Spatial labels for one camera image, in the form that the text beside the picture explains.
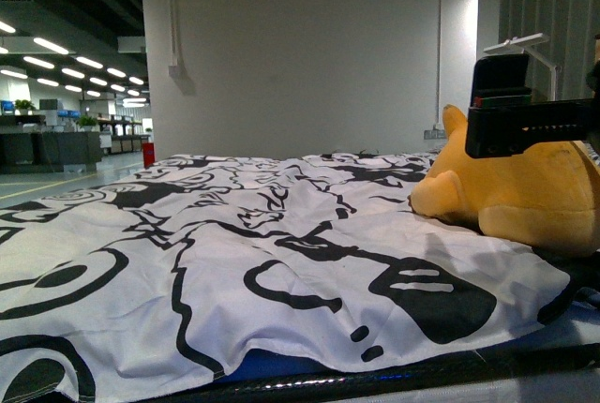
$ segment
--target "power outlet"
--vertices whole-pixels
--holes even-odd
[[[423,139],[446,139],[446,132],[443,129],[426,129],[423,132]]]

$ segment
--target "yellow plush toy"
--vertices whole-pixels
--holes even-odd
[[[443,124],[448,144],[412,191],[414,212],[563,256],[600,248],[600,172],[581,142],[473,159],[465,153],[465,115],[448,105]]]

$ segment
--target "white lamp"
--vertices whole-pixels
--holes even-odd
[[[537,33],[526,37],[513,37],[512,39],[507,39],[502,44],[485,48],[484,52],[487,54],[527,52],[533,56],[550,69],[550,101],[556,101],[558,99],[558,74],[561,71],[561,67],[547,59],[542,53],[532,49],[533,45],[548,42],[549,40],[550,36],[544,33]]]

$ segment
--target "desk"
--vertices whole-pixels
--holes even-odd
[[[0,173],[95,171],[98,132],[0,133]]]

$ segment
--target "gray floor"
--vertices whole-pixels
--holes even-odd
[[[0,208],[70,190],[106,185],[141,169],[143,156],[136,152],[105,156],[95,172],[0,174]]]

